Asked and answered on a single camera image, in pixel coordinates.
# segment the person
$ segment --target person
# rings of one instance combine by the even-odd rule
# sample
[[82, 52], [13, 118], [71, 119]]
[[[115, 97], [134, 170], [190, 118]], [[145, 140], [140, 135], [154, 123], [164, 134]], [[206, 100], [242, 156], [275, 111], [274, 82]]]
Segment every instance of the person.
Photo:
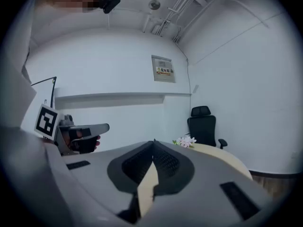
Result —
[[[25, 68], [35, 9], [50, 5], [69, 12], [86, 12], [94, 9], [96, 4], [98, 0], [28, 0], [23, 6], [0, 49], [0, 126], [20, 127], [36, 95]], [[65, 133], [63, 137], [69, 145], [69, 135]]]

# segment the white shirt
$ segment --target white shirt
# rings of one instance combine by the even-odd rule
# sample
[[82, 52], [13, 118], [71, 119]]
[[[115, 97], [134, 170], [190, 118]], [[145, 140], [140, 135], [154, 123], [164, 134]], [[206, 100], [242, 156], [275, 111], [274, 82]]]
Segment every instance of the white shirt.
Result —
[[36, 92], [22, 75], [29, 50], [35, 0], [17, 14], [0, 49], [0, 125], [20, 127]]

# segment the black baseboard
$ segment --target black baseboard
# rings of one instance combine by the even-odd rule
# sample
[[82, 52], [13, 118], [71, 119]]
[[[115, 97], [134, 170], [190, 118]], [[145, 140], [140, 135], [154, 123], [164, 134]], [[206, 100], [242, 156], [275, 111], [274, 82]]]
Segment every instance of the black baseboard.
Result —
[[274, 174], [274, 173], [250, 171], [250, 174], [252, 176], [261, 176], [261, 177], [276, 178], [276, 179], [294, 179], [294, 178], [299, 178], [299, 177], [303, 176], [303, 172], [294, 173], [294, 174]]

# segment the office chair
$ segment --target office chair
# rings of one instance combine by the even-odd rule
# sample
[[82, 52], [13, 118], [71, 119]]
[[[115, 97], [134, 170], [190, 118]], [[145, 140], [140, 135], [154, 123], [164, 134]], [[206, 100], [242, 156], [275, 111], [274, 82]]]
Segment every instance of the office chair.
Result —
[[[214, 139], [214, 129], [216, 126], [216, 117], [210, 115], [211, 112], [207, 106], [195, 107], [191, 110], [191, 117], [187, 120], [190, 137], [194, 137], [198, 144], [205, 144], [216, 147]], [[227, 146], [227, 142], [219, 139], [220, 149]]]

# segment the floor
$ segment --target floor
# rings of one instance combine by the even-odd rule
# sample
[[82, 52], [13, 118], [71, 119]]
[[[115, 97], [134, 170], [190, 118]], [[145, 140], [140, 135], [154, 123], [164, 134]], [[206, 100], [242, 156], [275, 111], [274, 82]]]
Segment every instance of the floor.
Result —
[[269, 193], [269, 195], [273, 197], [273, 199], [277, 199], [283, 196], [284, 194], [288, 194], [292, 190], [292, 187], [294, 186], [296, 181], [296, 178], [279, 179], [279, 178], [255, 176], [253, 174], [252, 174], [252, 178], [263, 188], [265, 188]]

